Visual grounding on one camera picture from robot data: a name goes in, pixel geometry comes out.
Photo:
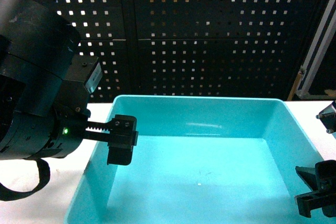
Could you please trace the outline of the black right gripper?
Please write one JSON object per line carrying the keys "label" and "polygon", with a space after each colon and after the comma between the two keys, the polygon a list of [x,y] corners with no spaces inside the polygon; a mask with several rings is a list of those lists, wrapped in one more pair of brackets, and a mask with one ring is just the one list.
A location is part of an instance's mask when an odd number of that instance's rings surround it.
{"label": "black right gripper", "polygon": [[311,212],[322,209],[328,218],[335,218],[335,160],[317,162],[314,167],[296,166],[299,178],[309,188],[296,195],[299,215],[311,218]]}

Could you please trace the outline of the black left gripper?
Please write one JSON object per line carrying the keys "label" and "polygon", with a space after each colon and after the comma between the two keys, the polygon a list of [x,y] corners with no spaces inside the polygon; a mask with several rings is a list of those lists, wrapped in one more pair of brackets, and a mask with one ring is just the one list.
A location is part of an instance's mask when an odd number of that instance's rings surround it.
{"label": "black left gripper", "polygon": [[1,159],[35,160],[64,158],[85,138],[104,142],[107,165],[130,165],[137,145],[137,119],[116,114],[106,123],[87,122],[90,89],[82,81],[65,80],[51,107],[43,116],[26,112],[35,105],[19,108],[26,86],[15,80],[1,82]]}

